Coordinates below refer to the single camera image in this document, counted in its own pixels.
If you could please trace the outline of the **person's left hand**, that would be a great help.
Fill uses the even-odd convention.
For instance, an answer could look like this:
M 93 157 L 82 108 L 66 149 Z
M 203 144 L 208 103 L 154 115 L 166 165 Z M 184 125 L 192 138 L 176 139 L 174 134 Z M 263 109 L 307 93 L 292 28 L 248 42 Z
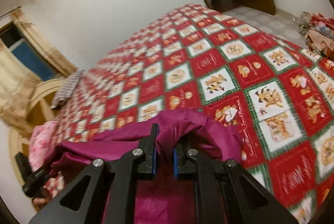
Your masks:
M 35 208 L 36 211 L 42 210 L 44 206 L 46 206 L 52 198 L 46 197 L 46 198 L 33 198 L 32 199 L 32 204 Z

